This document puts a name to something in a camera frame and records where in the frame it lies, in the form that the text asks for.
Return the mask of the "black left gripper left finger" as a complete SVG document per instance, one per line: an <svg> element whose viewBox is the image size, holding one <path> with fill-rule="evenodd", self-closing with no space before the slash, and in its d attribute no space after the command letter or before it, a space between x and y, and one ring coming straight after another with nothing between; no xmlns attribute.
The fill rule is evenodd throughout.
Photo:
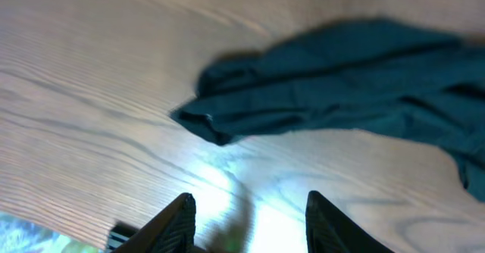
<svg viewBox="0 0 485 253"><path fill-rule="evenodd" d="M196 200L180 194L113 253L191 253L196 231Z"/></svg>

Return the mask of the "black leggings with orange waistband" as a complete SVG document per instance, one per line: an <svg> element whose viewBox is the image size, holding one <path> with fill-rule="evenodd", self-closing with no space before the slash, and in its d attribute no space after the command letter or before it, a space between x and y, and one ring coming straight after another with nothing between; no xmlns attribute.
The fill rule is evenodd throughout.
<svg viewBox="0 0 485 253"><path fill-rule="evenodd" d="M216 145L359 129L434 145L484 199L484 47L393 20L351 20L208 65L172 119Z"/></svg>

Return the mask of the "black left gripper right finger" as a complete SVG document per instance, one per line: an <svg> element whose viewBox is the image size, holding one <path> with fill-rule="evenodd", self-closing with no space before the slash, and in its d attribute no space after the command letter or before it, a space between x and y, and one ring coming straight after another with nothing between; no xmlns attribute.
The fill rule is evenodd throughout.
<svg viewBox="0 0 485 253"><path fill-rule="evenodd" d="M305 210L309 253L393 253L318 191L310 191Z"/></svg>

